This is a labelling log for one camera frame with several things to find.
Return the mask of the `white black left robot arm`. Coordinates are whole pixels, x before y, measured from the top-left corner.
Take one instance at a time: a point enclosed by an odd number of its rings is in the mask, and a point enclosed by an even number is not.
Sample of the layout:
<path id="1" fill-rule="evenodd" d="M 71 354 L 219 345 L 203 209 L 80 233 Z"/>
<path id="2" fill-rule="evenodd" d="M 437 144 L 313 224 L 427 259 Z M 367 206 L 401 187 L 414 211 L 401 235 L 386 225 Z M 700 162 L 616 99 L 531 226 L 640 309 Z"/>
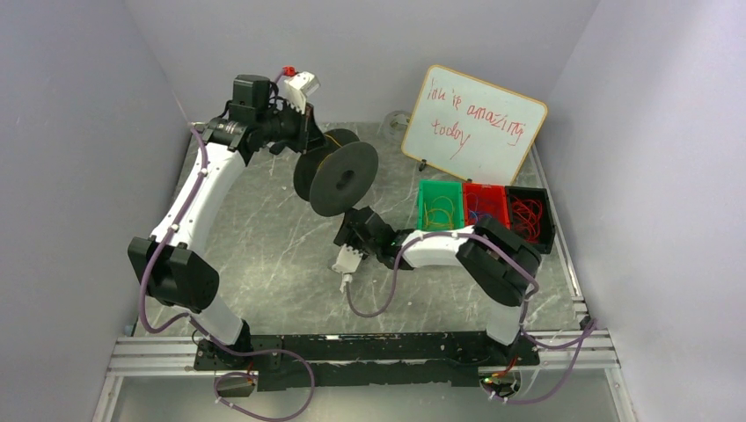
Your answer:
<path id="1" fill-rule="evenodd" d="M 238 75 L 222 113 L 191 125 L 198 153 L 185 185 L 151 233 L 128 246 L 140 284 L 139 322 L 148 333 L 186 318 L 227 368 L 251 365 L 250 326 L 218 294 L 219 273 L 202 253 L 218 208 L 255 153 L 323 145 L 308 101 L 318 87 L 308 71 L 284 69 L 274 79 Z"/>

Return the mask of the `dark grey perforated spool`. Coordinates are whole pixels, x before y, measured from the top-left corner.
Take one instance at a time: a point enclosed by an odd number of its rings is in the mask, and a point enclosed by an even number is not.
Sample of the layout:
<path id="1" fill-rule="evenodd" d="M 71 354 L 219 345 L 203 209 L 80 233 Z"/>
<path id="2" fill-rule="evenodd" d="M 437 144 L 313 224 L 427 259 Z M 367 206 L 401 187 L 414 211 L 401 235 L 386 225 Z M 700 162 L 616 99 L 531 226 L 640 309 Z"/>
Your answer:
<path id="1" fill-rule="evenodd" d="M 296 195 L 324 217 L 346 213 L 375 181 L 379 156 L 355 132 L 335 128 L 324 133 L 325 145 L 301 155 L 293 174 Z"/>

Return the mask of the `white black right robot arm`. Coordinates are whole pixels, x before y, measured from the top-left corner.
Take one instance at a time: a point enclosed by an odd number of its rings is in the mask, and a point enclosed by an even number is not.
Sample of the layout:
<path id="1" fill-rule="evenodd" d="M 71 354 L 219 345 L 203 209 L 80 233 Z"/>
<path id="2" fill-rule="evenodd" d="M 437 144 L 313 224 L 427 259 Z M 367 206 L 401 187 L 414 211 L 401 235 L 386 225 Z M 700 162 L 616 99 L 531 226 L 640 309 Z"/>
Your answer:
<path id="1" fill-rule="evenodd" d="M 518 359 L 530 298 L 539 290 L 536 274 L 540 252 L 495 219 L 486 217 L 461 229 L 395 230 L 372 208 L 348 210 L 333 240 L 339 253 L 331 263 L 342 277 L 341 290 L 350 295 L 352 275 L 368 257 L 392 272 L 391 302 L 399 273 L 423 267 L 464 269 L 490 300 L 486 336 L 507 363 Z"/>

